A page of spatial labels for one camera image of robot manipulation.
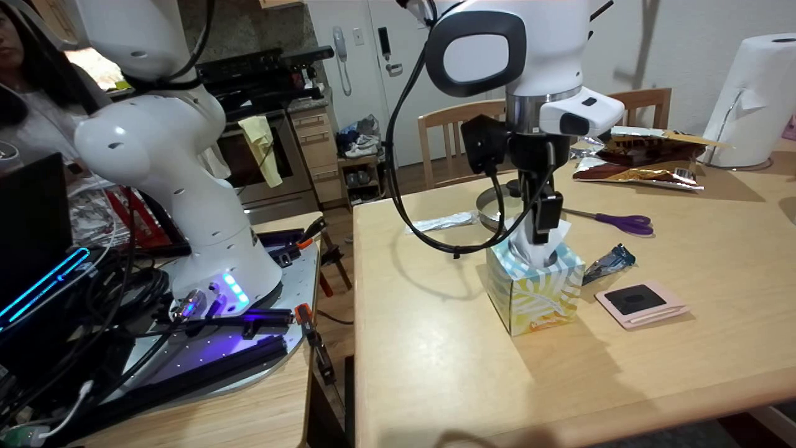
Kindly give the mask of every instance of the wall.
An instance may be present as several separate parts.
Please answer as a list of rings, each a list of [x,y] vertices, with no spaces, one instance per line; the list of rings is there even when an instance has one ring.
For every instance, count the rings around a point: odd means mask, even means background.
[[[616,0],[595,24],[584,50],[590,87],[615,92],[636,81],[643,4],[653,1]],[[675,87],[672,126],[701,135],[738,42],[772,32],[796,32],[793,0],[658,0],[648,67],[640,85]]]
[[[647,72],[636,77],[643,30],[641,8],[656,4],[653,35],[647,54]],[[347,75],[352,93],[344,97],[336,81],[336,65],[326,62],[334,90],[334,110],[338,121],[350,121],[365,111],[389,113],[393,101],[393,81],[382,77],[375,27],[408,30],[408,11],[393,0],[308,0],[318,42],[331,42],[331,27],[344,24],[347,37]],[[793,0],[615,0],[615,8],[595,21],[595,37],[584,47],[588,85],[600,92],[640,87],[675,87],[672,126],[701,132],[718,90],[723,85],[732,56],[743,37],[768,32],[796,32]],[[413,40],[417,32],[405,32],[398,40]],[[402,113],[400,126],[411,126],[416,117]]]

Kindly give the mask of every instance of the wire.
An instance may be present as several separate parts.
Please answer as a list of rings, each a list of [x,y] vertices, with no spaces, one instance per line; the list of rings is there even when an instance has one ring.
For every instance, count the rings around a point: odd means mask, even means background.
[[[137,357],[135,365],[130,365],[120,375],[120,380],[107,390],[111,393],[111,390],[121,387],[131,375],[137,375],[156,356],[156,351],[177,332],[178,325],[181,325],[181,320],[171,320],[171,325],[163,332],[160,332],[160,339],[150,345],[150,351],[142,354],[142,357]]]
[[[38,438],[45,441],[45,438],[51,438],[55,433],[59,433],[61,427],[68,427],[70,421],[76,415],[81,400],[89,395],[93,387],[95,387],[95,380],[85,380],[85,382],[80,385],[80,390],[76,390],[75,405],[73,405],[70,412],[59,421],[59,426],[55,426],[55,427],[46,431],[46,433],[38,433]]]
[[[436,0],[425,0],[425,4],[431,10],[431,24],[436,24],[440,19],[437,1]]]
[[[428,233],[423,233],[408,215],[405,207],[402,207],[402,195],[400,195],[400,187],[398,187],[398,174],[395,174],[395,154],[393,154],[393,136],[395,136],[395,121],[398,121],[398,113],[400,113],[400,107],[405,101],[405,97],[411,93],[411,90],[416,87],[417,77],[420,77],[420,70],[423,70],[423,59],[425,59],[425,47],[420,50],[417,54],[417,62],[395,101],[395,110],[391,113],[391,121],[389,121],[389,135],[385,135],[385,179],[389,179],[389,187],[391,187],[391,199],[395,204],[395,210],[398,215],[405,220],[405,225],[428,245],[437,249],[437,250],[446,250],[446,253],[452,253],[454,259],[463,255],[463,253],[472,253],[472,250],[482,250],[482,249],[491,249],[499,240],[507,239],[507,233],[513,233],[518,228],[518,224],[525,219],[525,214],[530,210],[528,207],[523,207],[523,214],[514,219],[514,224],[505,232],[505,202],[503,202],[503,194],[499,194],[499,182],[497,182],[497,172],[491,169],[488,177],[493,182],[493,189],[494,189],[494,195],[497,195],[497,225],[493,232],[493,237],[482,244],[471,244],[471,245],[454,245],[454,244],[443,244]]]
[[[65,290],[70,290],[75,284],[80,284],[85,276],[89,276],[110,253],[110,244],[102,249],[102,253],[96,255],[95,263],[89,263],[85,270],[80,270],[73,280],[68,280],[65,286],[59,286],[46,301],[39,301],[38,306],[33,306],[19,320],[14,320],[14,325],[22,325],[29,316],[35,316],[43,306],[46,306],[49,301],[59,299]]]
[[[606,11],[609,8],[615,8],[615,0],[602,1],[592,14],[590,21],[595,21],[602,11]]]
[[[350,77],[347,77],[347,62],[338,59],[338,77],[341,77],[341,90],[346,97],[350,97]]]
[[[722,118],[722,126],[718,126],[718,135],[716,135],[716,146],[711,148],[707,164],[713,164],[716,152],[722,148],[723,126],[726,126],[732,111],[737,110],[737,103],[742,101],[743,90],[745,90],[745,85],[742,85],[738,93],[732,98],[729,110],[723,111],[723,118]]]
[[[326,310],[321,310],[321,309],[316,309],[316,314],[318,314],[318,316],[324,316],[324,317],[329,317],[329,320],[334,320],[334,324],[341,324],[341,325],[352,325],[352,320],[346,320],[346,317],[336,317],[336,316],[331,316],[331,314],[326,314]]]
[[[193,45],[193,52],[192,52],[192,56],[181,65],[181,70],[177,70],[175,75],[166,77],[166,81],[187,75],[187,72],[198,62],[198,56],[201,56],[201,52],[204,52],[204,47],[206,47],[209,32],[211,32],[213,10],[216,10],[216,0],[204,0],[204,24],[201,24],[198,40],[196,40],[196,45]]]
[[[22,411],[24,405],[29,405],[33,400],[38,400],[45,390],[49,390],[59,377],[65,377],[73,365],[102,339],[102,332],[110,329],[110,324],[114,320],[120,306],[121,306],[121,296],[130,286],[130,268],[131,268],[131,249],[135,249],[135,219],[130,220],[130,250],[127,250],[127,263],[125,263],[125,270],[121,270],[121,284],[111,286],[110,293],[105,296],[111,296],[111,309],[107,310],[107,317],[102,320],[102,325],[96,331],[93,331],[93,336],[88,339],[80,339],[70,354],[65,354],[59,357],[59,362],[55,368],[49,368],[49,372],[45,375],[46,380],[38,387],[33,387],[24,397],[19,397],[17,402],[10,402],[0,411],[0,423],[4,423],[10,415],[14,415],[17,411]],[[107,255],[110,250],[110,244],[105,245],[102,255],[93,263],[93,268],[88,268],[80,279],[85,279],[89,270],[95,270],[99,265],[99,261]],[[114,279],[114,268],[110,268],[107,279],[95,279],[95,280],[102,280],[102,284],[110,284]],[[61,288],[55,290],[55,296],[59,296],[61,290],[73,288],[80,279],[73,279],[70,284],[65,284]],[[95,301],[95,293],[96,293],[96,284],[89,284],[89,293],[85,296],[88,303]]]

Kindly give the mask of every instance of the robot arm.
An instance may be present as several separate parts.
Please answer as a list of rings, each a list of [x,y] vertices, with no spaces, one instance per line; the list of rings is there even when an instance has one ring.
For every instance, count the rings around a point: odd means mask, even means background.
[[[431,21],[425,70],[437,90],[471,97],[507,87],[518,132],[604,135],[621,103],[583,87],[595,0],[398,0]]]
[[[583,47],[590,19],[606,0],[398,0],[428,21],[423,65],[432,85],[454,97],[505,87],[499,123],[478,117],[463,126],[472,169],[507,156],[530,214],[514,244],[533,263],[546,263],[563,194],[553,172],[569,159],[571,136],[604,135],[621,101],[583,85]]]
[[[192,255],[166,263],[175,316],[239,316],[272,293],[282,268],[254,237],[234,187],[201,164],[227,118],[192,67],[196,52],[177,0],[35,1],[39,14],[59,18],[70,47],[95,47],[140,92],[80,121],[75,146],[95,174],[160,202],[188,240]]]

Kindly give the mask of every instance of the chair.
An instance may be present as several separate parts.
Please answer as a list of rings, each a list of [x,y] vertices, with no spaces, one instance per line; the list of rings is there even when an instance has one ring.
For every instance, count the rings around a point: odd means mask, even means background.
[[[478,117],[499,117],[505,113],[505,98],[482,98],[482,101],[464,101],[446,110],[436,110],[428,113],[417,117],[417,135],[420,135],[420,154],[423,154],[423,182],[425,187],[437,187],[437,184],[451,184],[458,179],[468,177],[454,177],[454,161],[463,156],[463,136],[459,136],[459,123]],[[446,144],[446,172],[448,177],[440,179],[432,172],[432,159],[431,159],[431,144],[428,136],[431,132],[440,128],[443,132],[443,144]]]
[[[626,110],[626,117],[621,123],[626,126],[653,126],[667,128],[670,126],[670,101],[672,90],[629,90],[629,92],[611,92],[615,98],[620,98]]]

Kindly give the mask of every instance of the black device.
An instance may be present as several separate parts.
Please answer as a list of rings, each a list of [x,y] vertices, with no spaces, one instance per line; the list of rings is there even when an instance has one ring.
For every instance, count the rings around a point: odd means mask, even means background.
[[[49,154],[0,177],[0,306],[56,265],[73,245],[65,164]]]
[[[687,306],[656,280],[641,280],[621,288],[600,290],[596,301],[620,325],[636,329],[687,310]]]
[[[318,87],[305,87],[301,70],[314,72],[314,62],[334,56],[331,47],[283,52],[267,47],[227,59],[198,65],[204,87],[222,101],[227,118],[287,110],[298,97],[321,98]]]

